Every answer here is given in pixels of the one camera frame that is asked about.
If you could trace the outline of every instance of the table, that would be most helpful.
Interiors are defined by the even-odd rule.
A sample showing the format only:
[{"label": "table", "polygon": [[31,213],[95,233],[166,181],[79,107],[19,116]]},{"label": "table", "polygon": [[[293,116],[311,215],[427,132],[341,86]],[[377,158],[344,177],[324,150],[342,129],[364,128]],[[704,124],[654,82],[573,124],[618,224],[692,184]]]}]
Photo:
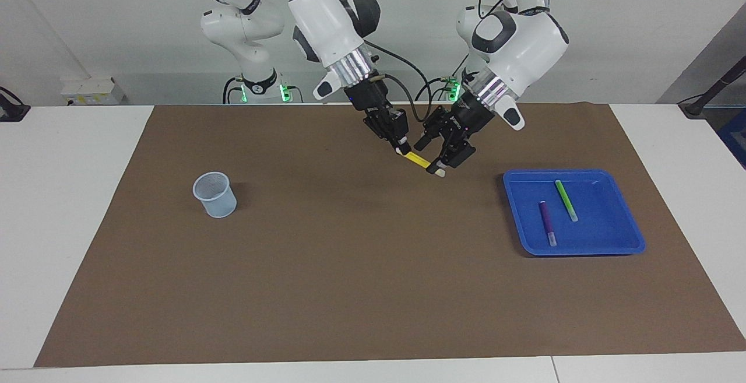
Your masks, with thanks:
[{"label": "table", "polygon": [[[746,171],[704,121],[614,105],[648,173],[746,332]],[[0,128],[0,381],[741,381],[746,352],[663,356],[32,367],[152,107],[37,107]]]}]

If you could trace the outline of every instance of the green marker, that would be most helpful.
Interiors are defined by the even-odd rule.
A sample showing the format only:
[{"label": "green marker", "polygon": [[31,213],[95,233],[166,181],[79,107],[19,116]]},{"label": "green marker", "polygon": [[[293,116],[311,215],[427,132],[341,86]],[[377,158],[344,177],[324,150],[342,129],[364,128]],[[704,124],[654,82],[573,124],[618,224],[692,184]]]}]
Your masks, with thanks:
[{"label": "green marker", "polygon": [[559,196],[562,197],[562,202],[565,203],[565,208],[567,208],[567,213],[570,214],[570,219],[573,223],[576,223],[578,221],[578,214],[575,213],[575,208],[572,207],[572,202],[570,202],[570,197],[567,196],[565,186],[562,185],[562,181],[554,181],[554,184],[557,186]]}]

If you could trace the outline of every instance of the plastic cup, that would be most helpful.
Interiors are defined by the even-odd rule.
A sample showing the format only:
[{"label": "plastic cup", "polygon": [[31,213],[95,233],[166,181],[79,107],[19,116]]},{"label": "plastic cup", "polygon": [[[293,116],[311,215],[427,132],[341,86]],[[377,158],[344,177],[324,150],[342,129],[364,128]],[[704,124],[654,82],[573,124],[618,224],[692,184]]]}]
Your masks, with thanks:
[{"label": "plastic cup", "polygon": [[235,195],[228,176],[219,171],[211,171],[200,176],[192,187],[194,197],[205,206],[207,215],[212,218],[225,218],[235,211]]}]

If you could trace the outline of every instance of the blue tray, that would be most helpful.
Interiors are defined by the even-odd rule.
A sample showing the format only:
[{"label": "blue tray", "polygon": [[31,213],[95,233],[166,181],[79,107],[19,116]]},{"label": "blue tray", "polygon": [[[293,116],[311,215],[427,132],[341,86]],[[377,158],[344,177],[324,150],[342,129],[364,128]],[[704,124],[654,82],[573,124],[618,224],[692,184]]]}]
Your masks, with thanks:
[{"label": "blue tray", "polygon": [[[554,185],[562,181],[580,221],[573,223]],[[511,170],[503,178],[520,243],[535,256],[632,255],[645,250],[627,203],[604,170]],[[557,236],[550,247],[539,202]]]}]

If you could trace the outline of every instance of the pen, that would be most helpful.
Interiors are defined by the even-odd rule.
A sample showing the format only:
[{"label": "pen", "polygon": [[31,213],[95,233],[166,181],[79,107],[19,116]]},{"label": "pen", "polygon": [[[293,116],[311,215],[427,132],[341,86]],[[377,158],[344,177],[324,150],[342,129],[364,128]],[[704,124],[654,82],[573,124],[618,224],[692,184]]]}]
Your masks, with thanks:
[{"label": "pen", "polygon": [[541,220],[544,222],[544,231],[547,232],[549,245],[551,247],[556,247],[557,238],[554,236],[554,228],[552,227],[552,220],[549,218],[549,208],[547,208],[546,201],[539,202],[539,210],[541,211]]},{"label": "pen", "polygon": [[554,181],[554,184],[557,186],[562,202],[565,203],[565,208],[567,208],[567,213],[570,214],[570,219],[573,223],[576,223],[578,221],[578,214],[575,213],[575,208],[573,208],[572,202],[570,202],[570,197],[567,195],[567,191],[565,191],[565,186],[562,184],[562,181]]}]

